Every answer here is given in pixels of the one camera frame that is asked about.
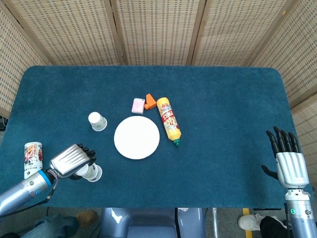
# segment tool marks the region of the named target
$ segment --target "yellow floor marking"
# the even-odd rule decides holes
[[[243,215],[249,215],[249,209],[248,208],[243,208]],[[246,238],[252,238],[252,231],[246,231]]]

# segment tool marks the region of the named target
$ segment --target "green bottle cap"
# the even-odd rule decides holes
[[[174,144],[175,144],[176,146],[179,146],[179,145],[180,145],[180,140],[179,140],[179,139],[174,140]]]

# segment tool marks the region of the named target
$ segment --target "white paper plate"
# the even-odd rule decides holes
[[[121,155],[132,160],[150,156],[158,147],[159,129],[141,116],[123,120],[114,133],[114,145]]]

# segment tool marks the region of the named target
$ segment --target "woven wall panel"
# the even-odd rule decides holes
[[[0,9],[0,115],[9,117],[24,71],[44,65],[7,15]]]
[[[193,65],[244,65],[286,0],[212,0]]]
[[[56,64],[119,64],[103,0],[12,0]]]
[[[317,85],[317,1],[301,0],[253,66],[281,73],[289,102]]]
[[[317,100],[293,114],[310,180],[317,182]]]
[[[199,0],[113,0],[127,63],[186,63]]]

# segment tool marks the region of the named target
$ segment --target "jeans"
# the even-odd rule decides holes
[[[54,215],[37,220],[34,228],[21,238],[67,238],[76,234],[79,222],[75,217]],[[17,238],[15,234],[6,234],[0,238]]]
[[[262,238],[287,238],[287,230],[274,218],[264,217],[260,223]]]

